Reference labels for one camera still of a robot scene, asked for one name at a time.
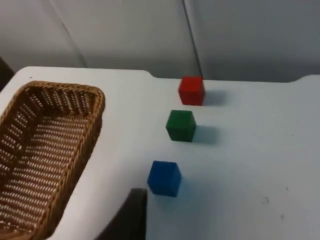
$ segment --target wooden block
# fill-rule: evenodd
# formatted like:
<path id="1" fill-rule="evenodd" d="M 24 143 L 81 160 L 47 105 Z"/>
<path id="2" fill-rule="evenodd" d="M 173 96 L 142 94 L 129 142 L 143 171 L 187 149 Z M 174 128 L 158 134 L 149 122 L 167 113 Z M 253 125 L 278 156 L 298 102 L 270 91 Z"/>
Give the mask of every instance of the wooden block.
<path id="1" fill-rule="evenodd" d="M 202 76 L 184 76 L 178 91 L 183 105 L 202 106 L 206 94 Z"/>
<path id="2" fill-rule="evenodd" d="M 192 111 L 172 110 L 166 123 L 172 141 L 192 142 L 196 127 Z"/>
<path id="3" fill-rule="evenodd" d="M 155 195 L 176 197 L 181 173 L 175 162 L 153 161 L 147 183 Z"/>

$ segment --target white table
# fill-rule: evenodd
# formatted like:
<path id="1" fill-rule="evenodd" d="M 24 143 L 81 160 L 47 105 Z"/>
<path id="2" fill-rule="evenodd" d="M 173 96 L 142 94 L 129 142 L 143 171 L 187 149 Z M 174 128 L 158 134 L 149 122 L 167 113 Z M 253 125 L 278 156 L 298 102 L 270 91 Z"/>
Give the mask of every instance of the white table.
<path id="1" fill-rule="evenodd" d="M 3 111 L 30 80 L 106 95 L 101 135 L 50 240 L 92 240 L 154 160 L 177 162 L 177 198 L 148 195 L 148 240 L 320 239 L 320 76 L 291 83 L 205 81 L 206 106 L 184 106 L 179 79 L 146 71 L 27 67 L 0 94 Z M 171 110 L 191 110 L 193 143 L 171 141 Z"/>

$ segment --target red cube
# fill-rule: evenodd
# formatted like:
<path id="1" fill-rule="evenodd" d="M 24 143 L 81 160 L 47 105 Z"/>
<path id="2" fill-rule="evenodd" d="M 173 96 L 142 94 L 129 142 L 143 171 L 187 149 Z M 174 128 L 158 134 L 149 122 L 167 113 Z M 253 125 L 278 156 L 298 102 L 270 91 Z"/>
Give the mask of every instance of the red cube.
<path id="1" fill-rule="evenodd" d="M 183 105 L 202 106 L 205 98 L 202 76 L 184 76 L 179 86 L 179 95 Z"/>

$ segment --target woven basket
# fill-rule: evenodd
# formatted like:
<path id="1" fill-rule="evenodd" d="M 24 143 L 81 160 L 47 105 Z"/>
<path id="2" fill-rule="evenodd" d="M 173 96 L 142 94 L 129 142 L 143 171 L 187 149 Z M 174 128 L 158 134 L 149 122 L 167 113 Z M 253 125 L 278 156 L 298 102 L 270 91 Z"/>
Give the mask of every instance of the woven basket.
<path id="1" fill-rule="evenodd" d="M 0 118 L 0 240 L 55 231 L 102 126 L 103 92 L 32 81 Z"/>

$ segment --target green cube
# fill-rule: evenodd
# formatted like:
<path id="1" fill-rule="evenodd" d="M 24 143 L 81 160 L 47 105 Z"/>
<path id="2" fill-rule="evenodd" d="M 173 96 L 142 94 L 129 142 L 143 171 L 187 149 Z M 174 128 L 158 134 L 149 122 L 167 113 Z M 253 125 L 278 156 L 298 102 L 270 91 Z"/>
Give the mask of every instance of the green cube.
<path id="1" fill-rule="evenodd" d="M 192 111 L 172 110 L 166 123 L 172 141 L 192 142 L 196 127 Z"/>

